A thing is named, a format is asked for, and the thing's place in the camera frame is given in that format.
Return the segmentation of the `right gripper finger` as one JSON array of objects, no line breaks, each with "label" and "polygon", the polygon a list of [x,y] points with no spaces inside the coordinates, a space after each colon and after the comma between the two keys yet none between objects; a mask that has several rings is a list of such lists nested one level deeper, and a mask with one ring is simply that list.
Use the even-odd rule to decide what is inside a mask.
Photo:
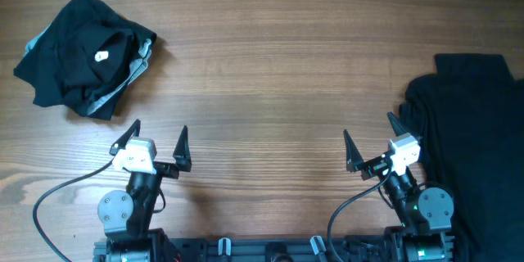
[{"label": "right gripper finger", "polygon": [[343,131],[343,137],[346,146],[346,170],[351,173],[357,172],[363,167],[364,159],[360,155],[347,129]]},{"label": "right gripper finger", "polygon": [[400,121],[400,119],[393,112],[388,112],[386,115],[388,120],[390,121],[391,127],[396,137],[409,133],[409,129]]}]

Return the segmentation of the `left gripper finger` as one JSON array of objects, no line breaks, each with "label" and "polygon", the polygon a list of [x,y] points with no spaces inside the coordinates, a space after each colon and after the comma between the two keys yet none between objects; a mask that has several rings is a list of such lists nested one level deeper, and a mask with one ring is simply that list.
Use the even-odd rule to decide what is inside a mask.
[{"label": "left gripper finger", "polygon": [[140,128],[141,128],[141,121],[139,119],[136,119],[131,126],[128,128],[128,130],[123,133],[112,145],[111,149],[109,151],[109,154],[111,156],[115,156],[119,150],[125,149],[125,146],[127,142],[132,137],[138,137],[140,134]]},{"label": "left gripper finger", "polygon": [[189,150],[188,141],[188,127],[183,126],[183,129],[178,137],[176,147],[173,152],[175,165],[180,171],[190,172],[192,169],[192,159]]}]

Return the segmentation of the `black t-shirt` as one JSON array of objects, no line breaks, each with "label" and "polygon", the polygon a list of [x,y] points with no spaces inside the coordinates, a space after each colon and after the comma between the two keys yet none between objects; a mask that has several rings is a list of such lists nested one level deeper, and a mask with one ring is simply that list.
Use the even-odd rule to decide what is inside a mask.
[{"label": "black t-shirt", "polygon": [[458,261],[523,259],[523,81],[503,56],[439,53],[400,120],[422,138],[427,179],[454,195]]}]

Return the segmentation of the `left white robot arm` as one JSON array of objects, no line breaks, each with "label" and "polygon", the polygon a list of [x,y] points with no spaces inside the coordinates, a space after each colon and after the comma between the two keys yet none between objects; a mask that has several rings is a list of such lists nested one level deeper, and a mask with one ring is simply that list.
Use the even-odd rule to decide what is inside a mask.
[{"label": "left white robot arm", "polygon": [[151,219],[163,179],[177,179],[190,172],[192,159],[188,128],[183,127],[173,152],[174,162],[156,161],[156,144],[139,135],[141,122],[135,120],[111,146],[111,165],[130,172],[124,190],[108,192],[99,202],[97,214],[104,226],[106,242],[95,245],[94,262],[181,261],[183,255],[164,230],[151,229]]}]

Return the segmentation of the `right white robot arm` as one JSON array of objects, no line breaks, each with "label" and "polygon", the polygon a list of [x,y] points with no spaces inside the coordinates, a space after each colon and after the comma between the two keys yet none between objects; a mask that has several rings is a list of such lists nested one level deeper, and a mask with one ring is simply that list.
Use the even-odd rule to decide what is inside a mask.
[{"label": "right white robot arm", "polygon": [[348,237],[348,256],[358,261],[452,261],[451,217],[454,199],[438,183],[417,183],[409,166],[418,162],[422,137],[389,112],[395,137],[380,156],[364,160],[348,131],[343,132],[346,169],[364,180],[377,178],[376,190],[396,213],[400,225],[380,237]]}]

